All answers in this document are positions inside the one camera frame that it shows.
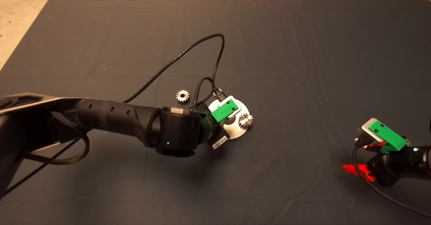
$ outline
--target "gear teeth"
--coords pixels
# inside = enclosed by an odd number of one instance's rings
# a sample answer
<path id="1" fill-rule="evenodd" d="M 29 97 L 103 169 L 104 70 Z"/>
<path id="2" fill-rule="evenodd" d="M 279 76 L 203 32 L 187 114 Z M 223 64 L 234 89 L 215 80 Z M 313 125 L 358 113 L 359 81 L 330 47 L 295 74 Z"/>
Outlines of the gear teeth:
<path id="1" fill-rule="evenodd" d="M 187 90 L 180 90 L 175 95 L 175 98 L 177 99 L 178 103 L 184 105 L 190 100 L 190 94 Z"/>
<path id="2" fill-rule="evenodd" d="M 247 130 L 253 124 L 253 116 L 247 113 L 242 114 L 238 119 L 238 124 L 242 129 Z"/>

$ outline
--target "wire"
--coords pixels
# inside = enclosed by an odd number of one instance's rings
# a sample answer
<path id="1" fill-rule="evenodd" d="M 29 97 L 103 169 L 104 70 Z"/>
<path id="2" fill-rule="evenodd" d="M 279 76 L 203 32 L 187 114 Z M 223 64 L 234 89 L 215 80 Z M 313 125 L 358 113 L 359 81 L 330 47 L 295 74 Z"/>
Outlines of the wire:
<path id="1" fill-rule="evenodd" d="M 207 97 L 205 97 L 203 100 L 201 100 L 200 102 L 198 102 L 198 98 L 199 98 L 199 92 L 200 92 L 200 87 L 202 86 L 203 81 L 208 80 L 211 83 L 212 89 L 211 89 L 211 93 L 209 93 L 209 95 Z M 214 80 L 210 77 L 205 77 L 201 80 L 199 80 L 199 82 L 196 85 L 196 89 L 194 91 L 194 96 L 193 96 L 193 105 L 191 107 L 192 110 L 196 110 L 196 107 L 200 104 L 202 104 L 203 102 L 207 101 L 209 98 L 211 98 L 212 93 L 215 90 L 216 85 L 214 84 Z"/>
<path id="2" fill-rule="evenodd" d="M 54 156 L 52 156 L 52 159 L 57 158 L 58 156 L 62 155 L 66 150 L 68 150 L 70 147 L 72 147 L 75 143 L 77 143 L 80 140 L 80 138 L 75 139 L 74 141 L 72 141 L 71 143 L 69 143 L 69 145 L 67 145 L 66 147 L 64 147 L 62 150 L 60 150 L 58 153 L 56 153 Z M 45 168 L 47 165 L 49 165 L 49 163 L 44 163 L 43 165 L 39 166 L 37 169 L 35 169 L 34 171 L 32 171 L 30 174 L 26 175 L 24 178 L 20 179 L 20 181 L 16 182 L 14 185 L 12 185 L 11 187 L 9 187 L 9 189 L 7 189 L 3 195 L 6 196 L 7 194 L 11 193 L 13 190 L 15 190 L 17 187 L 19 187 L 20 185 L 22 185 L 24 182 L 26 182 L 28 179 L 30 179 L 31 177 L 33 177 L 35 174 L 37 174 L 39 171 L 41 171 L 43 168 Z"/>
<path id="3" fill-rule="evenodd" d="M 393 199 L 392 197 L 388 196 L 387 194 L 381 192 L 378 188 L 376 188 L 374 185 L 371 184 L 371 182 L 369 182 L 365 176 L 360 172 L 359 167 L 358 167 L 358 162 L 357 162 L 357 152 L 358 149 L 360 148 L 360 144 L 355 144 L 355 147 L 353 148 L 353 152 L 352 152 L 352 161 L 353 161 L 353 165 L 355 167 L 356 172 L 359 174 L 359 176 L 362 178 L 362 180 L 369 186 L 371 187 L 374 191 L 376 191 L 379 195 L 383 196 L 384 198 L 390 200 L 391 202 L 395 203 L 396 205 L 402 206 L 404 208 L 406 208 L 407 210 L 413 211 L 417 214 L 420 214 L 422 216 L 425 216 L 427 218 L 431 218 L 431 214 L 423 212 L 423 211 L 419 211 L 413 207 L 410 207 L 408 205 L 405 205 L 402 202 L 399 202 L 395 199 Z"/>
<path id="4" fill-rule="evenodd" d="M 126 99 L 125 101 L 123 101 L 123 103 L 128 103 L 131 102 L 134 98 L 136 98 L 138 95 L 140 95 L 146 88 L 148 88 L 148 86 L 154 82 L 158 76 L 160 76 L 165 70 L 168 69 L 168 67 L 170 67 L 172 64 L 174 64 L 176 61 L 178 61 L 181 57 L 183 57 L 189 50 L 192 50 L 193 47 L 196 47 L 197 45 L 201 44 L 202 42 L 205 42 L 209 39 L 215 38 L 215 37 L 220 37 L 222 38 L 222 45 L 220 47 L 220 53 L 219 56 L 217 58 L 217 61 L 215 62 L 215 67 L 214 67 L 214 71 L 212 72 L 212 79 L 214 80 L 216 77 L 216 72 L 217 72 L 217 67 L 219 66 L 219 62 L 220 59 L 222 58 L 223 55 L 223 50 L 225 49 L 225 36 L 223 36 L 223 34 L 217 33 L 217 34 L 213 34 L 213 35 L 209 35 L 206 36 L 200 40 L 198 40 L 197 42 L 191 44 L 189 47 L 187 47 L 182 53 L 180 53 L 180 55 L 176 56 L 174 59 L 172 59 L 170 62 L 168 62 L 164 67 L 162 67 L 154 76 L 152 76 L 150 78 L 150 80 L 148 80 L 148 82 L 146 84 L 144 84 L 136 93 L 134 93 L 131 97 L 129 97 L 128 99 Z"/>
<path id="5" fill-rule="evenodd" d="M 88 139 L 87 134 L 84 133 L 83 131 L 81 131 L 77 127 L 75 122 L 72 122 L 71 120 L 66 118 L 62 113 L 53 111 L 53 112 L 51 112 L 51 114 L 55 119 L 59 120 L 63 125 L 65 125 L 69 129 L 76 132 L 77 135 L 81 139 L 83 139 L 83 141 L 85 143 L 84 150 L 82 151 L 82 153 L 80 153 L 74 157 L 68 158 L 68 159 L 53 159 L 53 158 L 47 158 L 45 156 L 32 154 L 32 153 L 25 153 L 25 154 L 23 154 L 22 158 L 30 159 L 30 160 L 34 160 L 34 161 L 38 161 L 38 162 L 42 162 L 42 163 L 46 163 L 46 164 L 54 164 L 54 165 L 68 165 L 68 164 L 73 164 L 73 163 L 79 162 L 82 159 L 84 159 L 85 156 L 87 156 L 87 154 L 90 151 L 90 140 Z"/>
<path id="6" fill-rule="evenodd" d="M 128 102 L 132 101 L 133 99 L 135 99 L 136 97 L 138 97 L 146 88 L 148 88 L 149 85 L 152 84 L 152 82 L 154 82 L 157 79 L 158 76 L 160 76 L 165 70 L 167 70 L 172 64 L 174 64 L 175 62 L 177 62 L 181 57 L 183 57 L 187 52 L 189 52 L 190 50 L 192 50 L 195 46 L 197 46 L 198 44 L 200 44 L 202 42 L 205 42 L 205 41 L 207 41 L 209 39 L 216 38 L 216 37 L 220 37 L 222 39 L 222 44 L 220 46 L 219 56 L 217 57 L 217 61 L 215 62 L 216 64 L 214 66 L 214 71 L 212 72 L 211 84 L 212 84 L 212 88 L 214 90 L 215 89 L 214 79 L 216 78 L 217 68 L 219 66 L 220 59 L 222 58 L 223 50 L 225 49 L 225 36 L 223 36 L 223 34 L 221 34 L 221 33 L 216 33 L 216 34 L 213 34 L 213 35 L 206 36 L 206 37 L 198 40 L 197 42 L 191 44 L 189 47 L 187 47 L 185 50 L 183 50 L 182 53 L 180 53 L 178 56 L 176 56 L 174 59 L 172 59 L 170 62 L 168 62 L 164 67 L 162 67 L 154 76 L 152 76 L 152 78 L 150 78 L 150 80 L 148 80 L 146 82 L 146 84 L 144 84 L 131 97 L 129 97 L 128 99 L 126 99 L 125 101 L 123 101 L 123 103 L 128 103 Z M 197 100 L 197 96 L 199 95 L 199 91 L 200 91 L 200 86 L 199 86 L 198 94 L 195 96 L 196 100 Z M 196 105 L 200 105 L 202 102 L 207 101 L 211 97 L 211 95 L 212 95 L 212 93 L 209 94 L 209 96 L 207 96 L 205 99 L 203 99 L 201 102 L 197 103 Z M 67 151 L 69 148 L 71 148 L 75 143 L 77 143 L 80 139 L 81 138 L 77 138 L 74 141 L 72 141 L 69 145 L 67 145 L 62 150 L 60 150 L 58 153 L 56 153 L 54 156 L 52 156 L 51 159 L 47 158 L 49 160 L 48 162 L 44 162 L 44 164 L 42 164 L 41 166 L 39 166 L 37 169 L 35 169 L 34 171 L 32 171 L 30 174 L 26 175 L 26 177 L 20 179 L 18 182 L 16 182 L 14 185 L 12 185 L 9 189 L 6 190 L 6 192 L 4 193 L 3 197 L 6 196 L 7 194 L 9 194 L 10 192 L 12 192 L 13 190 L 15 190 L 20 185 L 22 185 L 24 182 L 26 182 L 28 179 L 30 179 L 31 177 L 33 177 L 35 174 L 37 174 L 43 168 L 45 168 L 48 164 L 50 164 L 49 163 L 50 161 L 54 160 L 55 158 L 57 158 L 58 156 L 60 156 L 61 154 L 63 154 L 65 151 Z"/>

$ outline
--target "metal gear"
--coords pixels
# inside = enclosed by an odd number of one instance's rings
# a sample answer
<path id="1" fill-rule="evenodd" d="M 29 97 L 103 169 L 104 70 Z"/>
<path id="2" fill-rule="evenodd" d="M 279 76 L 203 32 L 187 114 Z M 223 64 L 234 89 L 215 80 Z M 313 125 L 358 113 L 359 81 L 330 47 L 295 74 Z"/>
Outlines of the metal gear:
<path id="1" fill-rule="evenodd" d="M 178 103 L 184 105 L 185 103 L 189 102 L 190 94 L 187 90 L 180 90 L 177 92 L 175 98 L 177 99 Z"/>
<path id="2" fill-rule="evenodd" d="M 238 119 L 238 124 L 242 129 L 247 130 L 253 124 L 253 116 L 250 114 L 242 114 Z"/>

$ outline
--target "dark gray mat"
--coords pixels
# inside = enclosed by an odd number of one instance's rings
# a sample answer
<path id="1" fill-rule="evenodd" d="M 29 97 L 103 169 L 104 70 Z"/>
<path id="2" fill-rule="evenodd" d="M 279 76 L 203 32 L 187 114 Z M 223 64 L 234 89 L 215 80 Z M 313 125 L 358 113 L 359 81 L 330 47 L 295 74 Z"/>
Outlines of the dark gray mat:
<path id="1" fill-rule="evenodd" d="M 255 125 L 188 159 L 92 131 L 86 159 L 49 166 L 2 199 L 1 223 L 429 224 L 341 165 L 370 117 L 431 144 L 430 26 L 428 0 L 49 0 L 1 70 L 0 96 L 121 101 L 220 32 L 217 85 Z M 176 106 L 174 93 L 210 75 L 218 50 L 218 40 L 202 44 L 133 103 Z M 405 179 L 382 191 L 431 212 L 430 188 Z"/>

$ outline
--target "small gear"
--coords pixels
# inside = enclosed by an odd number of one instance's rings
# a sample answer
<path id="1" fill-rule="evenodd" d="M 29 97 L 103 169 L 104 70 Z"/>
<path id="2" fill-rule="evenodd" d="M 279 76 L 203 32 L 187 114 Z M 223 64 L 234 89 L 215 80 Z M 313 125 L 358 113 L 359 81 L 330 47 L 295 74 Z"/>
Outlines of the small gear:
<path id="1" fill-rule="evenodd" d="M 187 90 L 180 90 L 177 92 L 175 98 L 177 99 L 178 103 L 183 105 L 190 100 L 190 94 Z"/>
<path id="2" fill-rule="evenodd" d="M 238 124 L 242 129 L 247 130 L 253 124 L 253 116 L 250 114 L 242 114 L 239 117 Z"/>

